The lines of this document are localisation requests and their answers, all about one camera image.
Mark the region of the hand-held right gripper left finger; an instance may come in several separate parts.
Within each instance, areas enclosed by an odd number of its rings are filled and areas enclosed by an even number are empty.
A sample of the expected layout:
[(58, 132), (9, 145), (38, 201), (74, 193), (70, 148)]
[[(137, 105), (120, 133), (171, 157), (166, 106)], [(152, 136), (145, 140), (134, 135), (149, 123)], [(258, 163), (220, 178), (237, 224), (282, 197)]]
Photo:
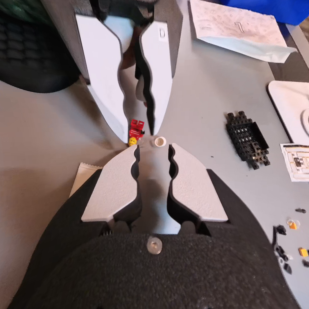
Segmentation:
[(140, 217), (139, 161), (140, 148), (133, 145), (105, 164), (81, 217), (83, 222), (130, 225)]

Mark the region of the small white paper bag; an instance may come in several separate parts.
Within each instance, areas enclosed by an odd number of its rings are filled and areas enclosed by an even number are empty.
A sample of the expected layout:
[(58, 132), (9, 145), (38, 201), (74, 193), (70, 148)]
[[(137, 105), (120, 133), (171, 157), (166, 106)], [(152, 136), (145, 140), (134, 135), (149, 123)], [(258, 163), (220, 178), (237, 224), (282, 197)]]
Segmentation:
[(69, 197), (71, 197), (99, 169), (102, 169), (102, 167), (80, 163)]

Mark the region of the black toy chassis plate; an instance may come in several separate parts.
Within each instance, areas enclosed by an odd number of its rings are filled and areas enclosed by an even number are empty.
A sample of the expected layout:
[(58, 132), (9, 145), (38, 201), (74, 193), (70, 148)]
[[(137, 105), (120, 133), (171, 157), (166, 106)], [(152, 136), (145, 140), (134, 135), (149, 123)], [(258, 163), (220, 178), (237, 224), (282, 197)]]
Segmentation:
[(226, 119), (226, 131), (240, 159), (253, 170), (262, 164), (269, 166), (269, 146), (257, 123), (247, 118), (244, 111), (228, 113)]

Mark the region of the black honeycomb cushion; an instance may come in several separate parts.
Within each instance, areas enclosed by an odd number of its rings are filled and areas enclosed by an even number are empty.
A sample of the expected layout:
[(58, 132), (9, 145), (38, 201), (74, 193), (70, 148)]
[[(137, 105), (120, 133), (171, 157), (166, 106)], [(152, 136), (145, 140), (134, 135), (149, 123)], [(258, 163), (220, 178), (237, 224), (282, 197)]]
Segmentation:
[(1, 12), (0, 80), (16, 88), (52, 93), (74, 84), (80, 71), (54, 25)]

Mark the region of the blue plastic bin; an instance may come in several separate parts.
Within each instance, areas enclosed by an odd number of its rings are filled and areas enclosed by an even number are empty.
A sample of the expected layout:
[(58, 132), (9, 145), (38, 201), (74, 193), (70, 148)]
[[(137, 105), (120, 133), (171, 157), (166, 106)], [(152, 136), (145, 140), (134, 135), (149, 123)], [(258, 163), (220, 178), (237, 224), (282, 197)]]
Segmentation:
[(300, 25), (309, 16), (308, 0), (220, 0), (225, 6), (272, 15), (277, 22)]

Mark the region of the opened printed paper bag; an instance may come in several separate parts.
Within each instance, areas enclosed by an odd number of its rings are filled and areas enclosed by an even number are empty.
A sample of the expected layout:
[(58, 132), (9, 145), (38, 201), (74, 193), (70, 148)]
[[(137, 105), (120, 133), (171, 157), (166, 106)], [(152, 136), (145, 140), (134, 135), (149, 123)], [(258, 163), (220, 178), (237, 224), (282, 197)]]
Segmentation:
[(272, 15), (199, 0), (190, 7), (201, 41), (270, 63), (285, 63), (298, 52), (287, 46)]

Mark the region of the grey desk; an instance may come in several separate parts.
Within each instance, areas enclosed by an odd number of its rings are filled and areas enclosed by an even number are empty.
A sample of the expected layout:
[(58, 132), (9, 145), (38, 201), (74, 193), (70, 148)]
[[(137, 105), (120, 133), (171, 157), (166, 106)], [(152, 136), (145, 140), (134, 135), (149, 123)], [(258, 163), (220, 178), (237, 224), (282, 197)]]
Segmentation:
[[(256, 216), (272, 240), (293, 257), (286, 281), (308, 308), (308, 268), (298, 248), (308, 248), (308, 183), (291, 182), (280, 144), (288, 136), (266, 86), (271, 68), (194, 40), (187, 1), (172, 93), (159, 136), (212, 169)], [(250, 170), (234, 151), (225, 114), (244, 111), (269, 145), (270, 166)], [(81, 82), (36, 94), (1, 82), (1, 308), (17, 292), (48, 223), (71, 192), (81, 162), (104, 166), (125, 148)]]

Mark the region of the red toy minifigure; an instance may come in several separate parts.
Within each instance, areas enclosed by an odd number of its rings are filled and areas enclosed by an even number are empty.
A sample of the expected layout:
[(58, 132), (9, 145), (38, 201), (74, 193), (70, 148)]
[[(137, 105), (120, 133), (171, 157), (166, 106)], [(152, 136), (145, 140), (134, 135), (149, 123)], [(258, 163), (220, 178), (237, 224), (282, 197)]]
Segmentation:
[(137, 142), (143, 138), (145, 134), (144, 124), (143, 121), (132, 119), (129, 129), (129, 146), (136, 145)]

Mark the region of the white book stand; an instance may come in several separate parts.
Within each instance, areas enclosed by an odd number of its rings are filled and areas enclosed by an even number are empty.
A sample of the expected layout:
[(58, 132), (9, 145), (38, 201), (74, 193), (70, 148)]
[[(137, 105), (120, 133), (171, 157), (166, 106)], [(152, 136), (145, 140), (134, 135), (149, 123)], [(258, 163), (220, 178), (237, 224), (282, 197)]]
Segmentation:
[(271, 81), (268, 94), (292, 143), (309, 145), (309, 83)]

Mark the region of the cluster of black yellow bricks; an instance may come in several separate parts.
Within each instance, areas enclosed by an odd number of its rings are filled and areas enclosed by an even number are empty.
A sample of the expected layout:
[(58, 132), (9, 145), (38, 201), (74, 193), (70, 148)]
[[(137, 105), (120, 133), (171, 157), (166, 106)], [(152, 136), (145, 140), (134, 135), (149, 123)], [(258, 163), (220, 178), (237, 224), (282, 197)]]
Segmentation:
[[(299, 230), (301, 223), (297, 219), (293, 219), (291, 217), (288, 217), (286, 219), (286, 224), (289, 227), (290, 230)], [(278, 235), (287, 235), (287, 230), (285, 226), (278, 224), (272, 227), (272, 249), (277, 257), (280, 266), (284, 269), (286, 273), (289, 275), (292, 275), (292, 268), (289, 264), (289, 261), (293, 260), (293, 257), (289, 255), (282, 246), (278, 243)], [(298, 248), (298, 253), (300, 257), (302, 258), (302, 264), (305, 268), (308, 268), (308, 249), (304, 247)]]

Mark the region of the yellow black sticker sheet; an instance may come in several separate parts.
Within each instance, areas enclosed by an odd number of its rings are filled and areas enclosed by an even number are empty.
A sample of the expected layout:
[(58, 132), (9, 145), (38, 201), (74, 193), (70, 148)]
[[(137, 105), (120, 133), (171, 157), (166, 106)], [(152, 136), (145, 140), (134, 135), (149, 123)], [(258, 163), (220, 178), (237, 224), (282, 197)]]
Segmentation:
[(284, 161), (292, 182), (309, 182), (309, 146), (280, 144)]

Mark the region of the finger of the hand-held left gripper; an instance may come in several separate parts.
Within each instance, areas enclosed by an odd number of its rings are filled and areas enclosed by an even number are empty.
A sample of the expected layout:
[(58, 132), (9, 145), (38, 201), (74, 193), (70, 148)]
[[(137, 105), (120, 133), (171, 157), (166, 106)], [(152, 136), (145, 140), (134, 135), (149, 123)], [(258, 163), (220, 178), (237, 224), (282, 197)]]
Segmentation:
[(88, 90), (111, 130), (127, 143), (129, 125), (119, 80), (121, 41), (97, 18), (80, 14), (75, 18), (89, 76)]
[(168, 107), (172, 89), (172, 70), (168, 25), (153, 21), (140, 36), (143, 95), (147, 102), (147, 119), (151, 135), (157, 135)]

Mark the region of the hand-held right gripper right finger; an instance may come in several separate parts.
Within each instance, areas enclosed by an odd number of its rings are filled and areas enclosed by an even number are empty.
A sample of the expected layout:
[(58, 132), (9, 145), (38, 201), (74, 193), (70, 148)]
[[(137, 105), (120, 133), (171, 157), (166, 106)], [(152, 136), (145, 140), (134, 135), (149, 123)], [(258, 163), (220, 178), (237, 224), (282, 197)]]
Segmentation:
[(204, 164), (176, 143), (168, 148), (171, 181), (167, 211), (178, 224), (228, 223), (229, 219)]

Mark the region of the person's left hand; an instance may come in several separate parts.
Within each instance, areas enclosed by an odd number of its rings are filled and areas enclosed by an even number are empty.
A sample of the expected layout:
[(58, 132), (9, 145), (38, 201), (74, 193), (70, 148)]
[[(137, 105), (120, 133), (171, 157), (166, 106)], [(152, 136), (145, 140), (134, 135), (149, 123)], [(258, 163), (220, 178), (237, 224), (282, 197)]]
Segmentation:
[(128, 49), (123, 53), (123, 61), (120, 70), (125, 70), (135, 65), (135, 44), (139, 41), (142, 30), (143, 28), (140, 26), (134, 27), (130, 45)]

